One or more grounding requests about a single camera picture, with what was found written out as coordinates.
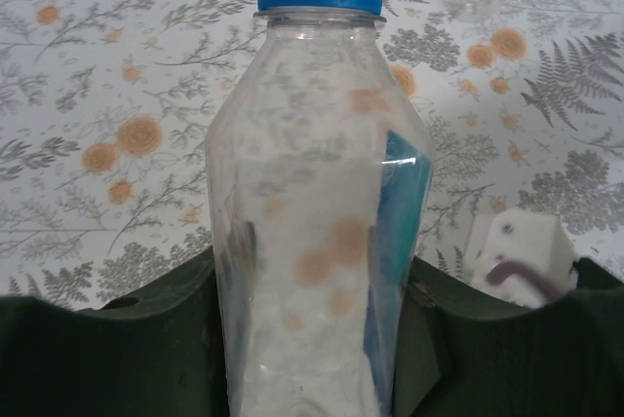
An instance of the bottle neck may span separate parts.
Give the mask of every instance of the bottle neck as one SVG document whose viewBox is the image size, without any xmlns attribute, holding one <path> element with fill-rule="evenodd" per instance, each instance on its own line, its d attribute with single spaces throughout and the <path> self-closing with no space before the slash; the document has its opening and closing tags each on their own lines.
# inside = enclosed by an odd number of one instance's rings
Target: bottle neck
<svg viewBox="0 0 624 417">
<path fill-rule="evenodd" d="M 268 15 L 267 41 L 375 44 L 379 17 L 347 10 L 288 9 Z"/>
</svg>

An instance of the floral tablecloth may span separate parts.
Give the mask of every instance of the floral tablecloth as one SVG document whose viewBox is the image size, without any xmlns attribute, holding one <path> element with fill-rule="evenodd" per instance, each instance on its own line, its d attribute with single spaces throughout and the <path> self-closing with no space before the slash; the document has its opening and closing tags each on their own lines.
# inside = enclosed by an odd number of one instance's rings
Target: floral tablecloth
<svg viewBox="0 0 624 417">
<path fill-rule="evenodd" d="M 0 292 L 98 307 L 206 248 L 202 141 L 261 45 L 254 4 L 0 0 Z M 437 144 L 418 253 L 457 274 L 474 215 L 521 207 L 624 277 L 624 0 L 385 16 Z"/>
</svg>

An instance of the table surface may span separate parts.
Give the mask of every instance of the table surface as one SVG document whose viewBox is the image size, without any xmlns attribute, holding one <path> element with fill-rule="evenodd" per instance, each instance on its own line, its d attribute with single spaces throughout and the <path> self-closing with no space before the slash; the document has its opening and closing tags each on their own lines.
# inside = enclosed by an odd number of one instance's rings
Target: table surface
<svg viewBox="0 0 624 417">
<path fill-rule="evenodd" d="M 262 43 L 254 5 L 0 0 L 0 292 L 98 307 L 207 246 L 202 141 Z M 522 207 L 624 277 L 624 0 L 385 16 L 437 144 L 418 253 L 456 273 L 474 215 Z"/>
</svg>

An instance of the clear plastic bottle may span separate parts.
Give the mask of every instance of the clear plastic bottle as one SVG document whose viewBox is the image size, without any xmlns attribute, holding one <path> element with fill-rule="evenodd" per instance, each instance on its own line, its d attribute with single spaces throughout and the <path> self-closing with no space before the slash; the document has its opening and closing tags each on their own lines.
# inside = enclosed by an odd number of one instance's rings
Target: clear plastic bottle
<svg viewBox="0 0 624 417">
<path fill-rule="evenodd" d="M 432 145 L 381 0 L 258 0 L 266 42 L 207 136 L 232 417 L 388 417 Z"/>
</svg>

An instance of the blue label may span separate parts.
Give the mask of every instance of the blue label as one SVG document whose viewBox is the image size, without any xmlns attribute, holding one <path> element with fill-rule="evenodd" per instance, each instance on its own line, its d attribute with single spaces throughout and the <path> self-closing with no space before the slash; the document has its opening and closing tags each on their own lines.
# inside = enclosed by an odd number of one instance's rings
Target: blue label
<svg viewBox="0 0 624 417">
<path fill-rule="evenodd" d="M 392 400 L 401 281 L 411 262 L 431 173 L 431 161 L 424 154 L 398 134 L 388 133 L 377 223 L 370 244 L 364 343 L 377 397 L 387 412 Z"/>
</svg>

